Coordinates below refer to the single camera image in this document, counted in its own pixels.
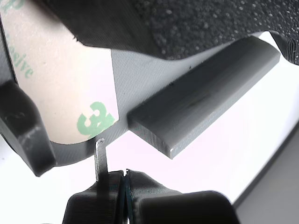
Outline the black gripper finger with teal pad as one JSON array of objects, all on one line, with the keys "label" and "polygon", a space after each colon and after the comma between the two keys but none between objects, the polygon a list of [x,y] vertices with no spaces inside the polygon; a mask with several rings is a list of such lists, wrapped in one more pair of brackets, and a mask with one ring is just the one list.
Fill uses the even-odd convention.
[{"label": "black gripper finger with teal pad", "polygon": [[129,0],[47,0],[45,5],[85,46],[166,59]]}]

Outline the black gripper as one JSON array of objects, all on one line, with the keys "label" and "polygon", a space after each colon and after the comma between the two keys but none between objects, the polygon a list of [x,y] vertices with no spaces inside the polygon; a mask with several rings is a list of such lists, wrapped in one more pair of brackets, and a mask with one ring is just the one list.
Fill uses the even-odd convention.
[{"label": "black gripper", "polygon": [[285,59],[299,57],[296,0],[140,0],[137,12],[168,60],[265,31]]}]

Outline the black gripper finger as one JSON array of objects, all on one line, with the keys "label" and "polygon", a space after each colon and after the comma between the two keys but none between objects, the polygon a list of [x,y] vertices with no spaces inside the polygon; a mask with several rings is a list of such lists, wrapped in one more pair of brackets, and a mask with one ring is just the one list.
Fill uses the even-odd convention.
[{"label": "black gripper finger", "polygon": [[217,191],[181,193],[128,169],[125,192],[131,224],[240,223],[233,205]]}]

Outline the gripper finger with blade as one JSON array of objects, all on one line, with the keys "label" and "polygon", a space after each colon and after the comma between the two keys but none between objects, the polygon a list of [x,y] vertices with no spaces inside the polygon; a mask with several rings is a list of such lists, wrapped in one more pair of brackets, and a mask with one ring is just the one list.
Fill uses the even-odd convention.
[{"label": "gripper finger with blade", "polygon": [[124,173],[108,172],[105,140],[95,143],[96,182],[85,191],[72,195],[66,205],[64,224],[124,223]]}]

